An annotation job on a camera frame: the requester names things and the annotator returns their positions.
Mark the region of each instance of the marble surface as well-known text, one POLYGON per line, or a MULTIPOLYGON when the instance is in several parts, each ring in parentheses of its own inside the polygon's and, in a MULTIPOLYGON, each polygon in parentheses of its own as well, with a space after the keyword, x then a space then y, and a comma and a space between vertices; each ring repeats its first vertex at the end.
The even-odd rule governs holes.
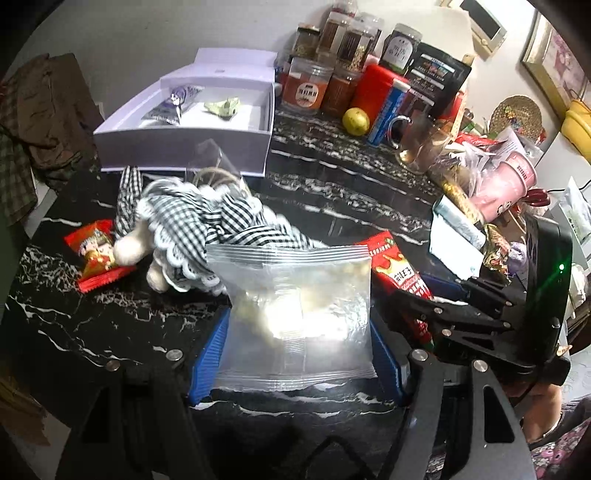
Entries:
MULTIPOLYGON (((21 259, 0 326, 20 378, 69 426, 83 421, 109 360, 170 364, 166 352, 188 352, 228 302, 197 292, 152 292, 145 280, 149 260, 117 283, 78 292, 81 262, 63 237, 113 218, 118 182, 118 174, 98 170, 72 179, 21 259)), ((431 207, 440 190, 400 167, 387 147, 371 148, 337 122, 276 112, 266 176, 248 183, 313 238, 349 244, 390 230, 416 269, 452 277, 428 253, 431 207)), ((191 413, 220 478, 245 472, 291 478, 329 434, 345 438, 377 472, 402 418, 375 379, 272 394, 216 390, 191 413)), ((354 468, 331 447, 310 468, 311 478, 315 471, 342 478, 354 468)))

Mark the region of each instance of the jar with seeds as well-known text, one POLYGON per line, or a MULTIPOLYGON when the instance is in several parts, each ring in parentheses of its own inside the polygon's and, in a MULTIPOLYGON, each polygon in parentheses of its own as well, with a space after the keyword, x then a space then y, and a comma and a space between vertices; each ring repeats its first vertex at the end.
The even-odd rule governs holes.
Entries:
POLYGON ((337 64, 353 72, 361 72, 378 29, 353 19, 345 32, 337 54, 337 64))
POLYGON ((291 49, 291 54, 294 57, 312 60, 316 55, 319 39, 319 28, 316 28, 314 25, 300 24, 295 34, 295 42, 291 49))

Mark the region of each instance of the woven placemat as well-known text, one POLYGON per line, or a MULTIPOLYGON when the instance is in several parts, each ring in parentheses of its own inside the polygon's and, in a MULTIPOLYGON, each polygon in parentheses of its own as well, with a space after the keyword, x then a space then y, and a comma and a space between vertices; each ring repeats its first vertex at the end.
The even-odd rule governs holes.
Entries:
POLYGON ((540 107, 525 95, 506 98, 495 108, 489 130, 500 134, 507 127, 535 142, 542 131, 540 107))

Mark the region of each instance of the plaid shirt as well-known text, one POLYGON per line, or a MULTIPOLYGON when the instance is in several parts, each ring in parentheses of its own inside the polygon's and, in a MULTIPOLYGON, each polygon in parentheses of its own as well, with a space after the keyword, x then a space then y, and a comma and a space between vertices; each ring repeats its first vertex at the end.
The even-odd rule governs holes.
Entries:
POLYGON ((22 69, 3 85, 0 96, 0 204, 8 225, 18 222, 37 204, 31 159, 18 136, 17 90, 22 69))

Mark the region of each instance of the glass cup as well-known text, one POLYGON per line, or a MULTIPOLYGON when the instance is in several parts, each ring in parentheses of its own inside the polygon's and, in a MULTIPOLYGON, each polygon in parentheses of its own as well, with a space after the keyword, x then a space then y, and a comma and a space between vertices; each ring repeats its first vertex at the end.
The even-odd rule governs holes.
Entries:
POLYGON ((426 173, 452 140, 451 136, 437 128, 427 115, 419 115, 413 119, 407 116, 393 118, 388 125, 387 138, 388 143, 397 149, 394 154, 396 160, 416 175, 426 173), (404 128, 400 143, 392 139, 392 127, 397 122, 408 124, 404 128))

